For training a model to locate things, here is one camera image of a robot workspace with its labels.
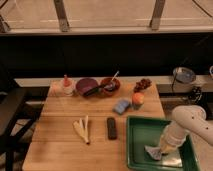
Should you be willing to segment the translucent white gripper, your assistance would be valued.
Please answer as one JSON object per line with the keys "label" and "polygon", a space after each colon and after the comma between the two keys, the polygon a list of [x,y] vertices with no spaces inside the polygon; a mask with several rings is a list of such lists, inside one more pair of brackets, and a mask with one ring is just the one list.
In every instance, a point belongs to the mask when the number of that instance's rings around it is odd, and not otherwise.
{"label": "translucent white gripper", "polygon": [[169,154],[174,152],[177,148],[181,147],[183,143],[179,143],[178,145],[169,144],[163,136],[160,137],[159,147],[162,154]]}

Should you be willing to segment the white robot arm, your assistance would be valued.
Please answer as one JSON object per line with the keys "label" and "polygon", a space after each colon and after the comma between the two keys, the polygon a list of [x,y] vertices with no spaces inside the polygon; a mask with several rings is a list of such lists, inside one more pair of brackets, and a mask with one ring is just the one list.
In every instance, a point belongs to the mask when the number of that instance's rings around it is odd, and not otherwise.
{"label": "white robot arm", "polygon": [[198,105],[180,105],[172,110],[172,121],[164,128],[159,147],[168,154],[181,147],[193,132],[213,146],[213,124],[206,121],[205,110]]}

